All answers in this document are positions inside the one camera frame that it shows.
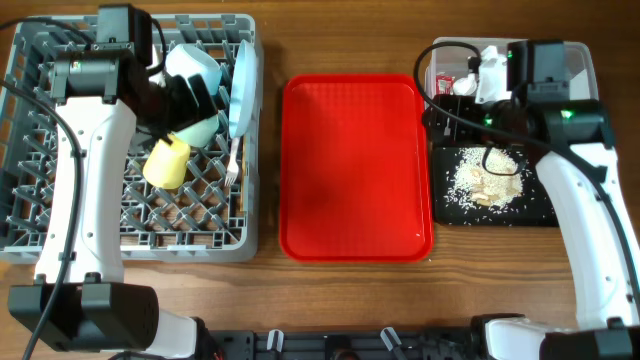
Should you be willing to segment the rice and food scraps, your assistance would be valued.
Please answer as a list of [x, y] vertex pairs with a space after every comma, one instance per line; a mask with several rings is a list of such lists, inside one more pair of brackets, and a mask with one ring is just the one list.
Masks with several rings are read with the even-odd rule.
[[456, 155], [454, 168], [445, 172], [448, 204], [501, 213], [523, 194], [520, 164], [505, 150], [471, 147]]

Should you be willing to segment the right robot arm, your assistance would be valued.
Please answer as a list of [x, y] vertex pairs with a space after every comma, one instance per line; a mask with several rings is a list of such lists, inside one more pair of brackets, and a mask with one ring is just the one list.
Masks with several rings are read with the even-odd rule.
[[636, 359], [639, 244], [618, 183], [608, 114], [596, 100], [530, 96], [522, 120], [469, 127], [541, 150], [535, 170], [558, 220], [575, 294], [575, 330], [516, 315], [474, 320], [481, 359]]

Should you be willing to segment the light blue plate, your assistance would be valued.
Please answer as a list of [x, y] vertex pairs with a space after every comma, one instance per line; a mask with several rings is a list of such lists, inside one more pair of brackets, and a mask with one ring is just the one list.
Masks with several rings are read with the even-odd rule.
[[236, 56], [229, 107], [229, 133], [242, 137], [249, 127], [258, 75], [258, 59], [253, 45], [243, 40]]

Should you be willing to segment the red snack wrapper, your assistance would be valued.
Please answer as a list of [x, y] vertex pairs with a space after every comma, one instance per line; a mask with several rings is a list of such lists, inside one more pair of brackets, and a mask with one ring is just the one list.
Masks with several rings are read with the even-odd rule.
[[451, 95], [455, 77], [446, 74], [437, 74], [435, 78], [435, 89], [437, 95]]

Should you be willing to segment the wooden chopstick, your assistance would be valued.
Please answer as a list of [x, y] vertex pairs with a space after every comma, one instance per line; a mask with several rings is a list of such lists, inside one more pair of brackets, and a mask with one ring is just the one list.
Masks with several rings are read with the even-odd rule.
[[248, 210], [248, 180], [247, 180], [247, 171], [248, 171], [248, 165], [246, 164], [247, 160], [249, 159], [249, 155], [248, 155], [248, 135], [244, 135], [242, 137], [242, 160], [241, 160], [241, 176], [240, 176], [240, 180], [241, 180], [241, 211], [243, 214], [246, 214], [247, 210]]

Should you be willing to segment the yellow cup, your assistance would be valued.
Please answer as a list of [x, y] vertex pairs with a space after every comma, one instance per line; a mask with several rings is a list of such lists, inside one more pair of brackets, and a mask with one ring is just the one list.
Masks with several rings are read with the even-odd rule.
[[184, 183], [191, 147], [174, 134], [170, 143], [160, 139], [143, 167], [143, 176], [151, 185], [163, 189], [177, 189]]

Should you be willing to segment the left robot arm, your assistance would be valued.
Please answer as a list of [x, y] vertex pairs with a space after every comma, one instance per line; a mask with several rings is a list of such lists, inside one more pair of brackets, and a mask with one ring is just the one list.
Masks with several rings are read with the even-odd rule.
[[51, 117], [58, 128], [51, 218], [30, 285], [10, 290], [10, 314], [34, 341], [57, 351], [143, 358], [219, 359], [204, 322], [160, 308], [154, 289], [128, 284], [120, 250], [125, 162], [138, 126], [162, 145], [211, 117], [220, 81], [216, 62], [193, 49], [162, 61], [126, 48], [67, 52], [53, 70]]

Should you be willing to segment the green bowl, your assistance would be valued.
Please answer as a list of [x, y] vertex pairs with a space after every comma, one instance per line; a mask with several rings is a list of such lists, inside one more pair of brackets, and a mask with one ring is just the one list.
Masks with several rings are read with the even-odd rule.
[[191, 147], [203, 148], [216, 135], [218, 129], [218, 116], [214, 115], [177, 131], [174, 135]]

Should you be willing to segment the white plastic fork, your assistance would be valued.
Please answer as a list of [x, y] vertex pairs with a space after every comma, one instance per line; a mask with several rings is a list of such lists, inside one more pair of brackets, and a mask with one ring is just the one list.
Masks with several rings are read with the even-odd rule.
[[224, 184], [226, 187], [231, 187], [235, 183], [239, 175], [239, 165], [237, 163], [237, 154], [238, 154], [240, 142], [241, 142], [240, 138], [233, 138], [231, 141], [229, 162], [227, 165], [225, 181], [224, 181]]

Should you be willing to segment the light blue bowl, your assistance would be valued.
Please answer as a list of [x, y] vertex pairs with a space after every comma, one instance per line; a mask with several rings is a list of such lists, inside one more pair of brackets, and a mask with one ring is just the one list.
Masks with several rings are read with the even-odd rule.
[[182, 76], [188, 79], [193, 75], [201, 75], [211, 96], [218, 93], [222, 78], [222, 70], [218, 62], [208, 53], [192, 44], [179, 44], [167, 55], [165, 64], [171, 76]]

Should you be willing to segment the white napkin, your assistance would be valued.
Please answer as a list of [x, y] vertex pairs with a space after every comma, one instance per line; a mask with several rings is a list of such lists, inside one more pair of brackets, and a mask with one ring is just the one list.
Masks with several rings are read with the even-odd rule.
[[452, 92], [458, 96], [473, 96], [477, 90], [478, 84], [474, 73], [468, 74], [454, 81]]

